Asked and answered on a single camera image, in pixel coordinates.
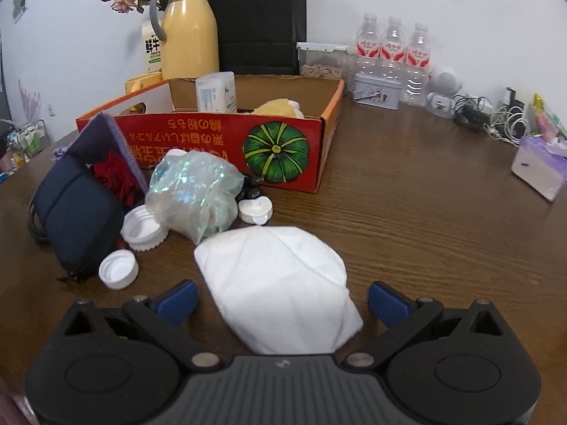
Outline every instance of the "red cardboard box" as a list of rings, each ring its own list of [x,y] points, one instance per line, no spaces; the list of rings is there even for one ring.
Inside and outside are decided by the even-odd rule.
[[[81,131],[97,113],[116,119],[138,164],[149,169],[171,148],[210,152],[267,185],[315,193],[337,126],[342,80],[236,76],[237,108],[273,99],[297,101],[301,118],[197,112],[195,81],[174,79],[115,99],[77,119]]]

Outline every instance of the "brown tabletop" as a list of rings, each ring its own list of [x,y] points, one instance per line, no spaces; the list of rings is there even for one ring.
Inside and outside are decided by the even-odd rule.
[[[365,327],[339,354],[378,334],[367,310],[375,280],[448,307],[495,302],[543,378],[530,423],[567,423],[567,193],[548,203],[517,179],[515,149],[451,121],[404,107],[397,112],[345,101],[316,195],[265,188],[271,225],[296,225],[345,261],[351,296]],[[188,330],[228,356],[247,352],[226,328],[193,259],[191,241],[170,233],[137,253],[140,275],[123,291],[92,278],[63,284],[48,246],[26,230],[30,197],[50,168],[44,152],[0,186],[0,377],[23,391],[26,370],[69,305],[78,298],[120,306],[154,296],[184,278],[201,304]]]

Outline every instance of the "clear plastic bottle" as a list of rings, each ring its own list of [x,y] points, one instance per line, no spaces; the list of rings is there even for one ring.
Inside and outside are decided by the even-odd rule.
[[[380,35],[376,25],[376,14],[364,13],[364,21],[356,35],[356,73],[377,75],[380,55]]]
[[[381,76],[388,80],[403,81],[405,41],[402,39],[402,20],[398,17],[388,19],[388,28],[382,36],[380,57]]]
[[[416,22],[416,30],[409,37],[406,55],[406,81],[402,101],[416,107],[425,106],[429,56],[431,48],[427,26]]]

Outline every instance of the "black paper bag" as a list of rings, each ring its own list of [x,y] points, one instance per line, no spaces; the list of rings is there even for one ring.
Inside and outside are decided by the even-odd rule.
[[[220,69],[239,75],[299,75],[307,0],[209,0],[217,18]]]

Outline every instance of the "yellow plush toy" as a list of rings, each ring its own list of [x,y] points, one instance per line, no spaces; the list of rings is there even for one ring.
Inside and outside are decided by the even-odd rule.
[[[289,99],[275,99],[260,105],[253,115],[274,115],[277,117],[304,118],[296,101]]]

